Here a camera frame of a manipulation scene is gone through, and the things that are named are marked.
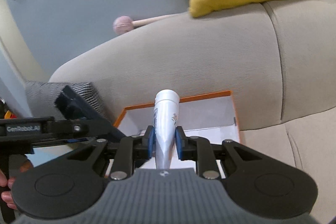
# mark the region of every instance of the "pink yarn ball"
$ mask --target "pink yarn ball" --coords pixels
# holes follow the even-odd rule
[[[128,16],[118,17],[113,22],[113,30],[117,35],[127,33],[134,29],[132,19]]]

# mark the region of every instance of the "tube of cream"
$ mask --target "tube of cream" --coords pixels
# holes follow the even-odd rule
[[[169,169],[173,156],[175,129],[180,98],[173,90],[161,90],[155,97],[155,163],[156,169]]]

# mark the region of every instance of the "cardboard box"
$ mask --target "cardboard box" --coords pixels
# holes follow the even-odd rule
[[[114,126],[127,136],[144,134],[147,126],[153,125],[153,110],[154,103],[126,107]],[[181,98],[178,125],[182,126],[186,136],[205,137],[211,143],[221,144],[225,139],[240,142],[238,119],[231,91]],[[170,168],[196,168],[194,161],[179,160],[176,148],[174,150]],[[141,168],[155,169],[155,159],[152,158]],[[224,177],[220,164],[219,169]]]

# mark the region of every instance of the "human hand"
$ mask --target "human hand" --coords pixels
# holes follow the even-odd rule
[[[25,171],[28,171],[29,169],[33,168],[32,163],[30,160],[26,160],[22,166],[20,167],[20,172],[23,173]],[[12,189],[13,183],[15,181],[15,177],[11,177],[8,180],[6,179],[6,176],[2,171],[0,170],[0,186],[6,187],[8,186],[9,189]],[[5,191],[1,193],[1,198],[4,202],[7,203],[7,206],[11,209],[17,210],[16,205],[14,204],[12,193],[11,191]]]

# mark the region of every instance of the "gray striped cushion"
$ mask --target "gray striped cushion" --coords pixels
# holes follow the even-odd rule
[[[70,85],[96,111],[109,119],[103,101],[92,83],[42,83],[26,82],[26,96],[33,117],[53,116],[56,120],[64,120],[62,113],[55,107],[55,100],[62,89]]]

